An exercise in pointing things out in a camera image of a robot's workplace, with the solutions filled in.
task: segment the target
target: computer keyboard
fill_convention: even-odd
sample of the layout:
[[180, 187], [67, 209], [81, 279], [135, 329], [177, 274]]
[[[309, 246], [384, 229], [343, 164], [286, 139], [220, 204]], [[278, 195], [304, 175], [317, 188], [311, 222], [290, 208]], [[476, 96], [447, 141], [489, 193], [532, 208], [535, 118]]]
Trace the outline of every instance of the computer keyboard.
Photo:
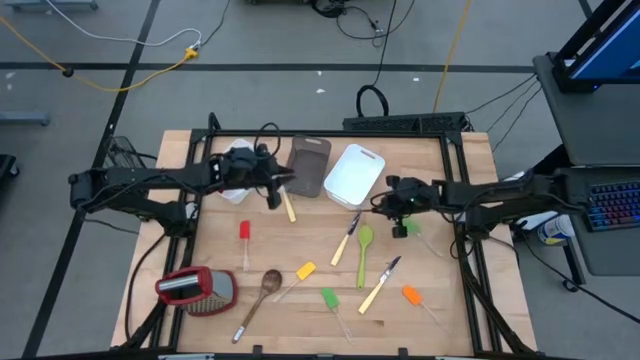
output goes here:
[[419, 131], [420, 123], [423, 133], [465, 131], [469, 127], [462, 112], [348, 118], [342, 127], [356, 131]]
[[591, 186], [590, 231], [640, 226], [640, 181]]

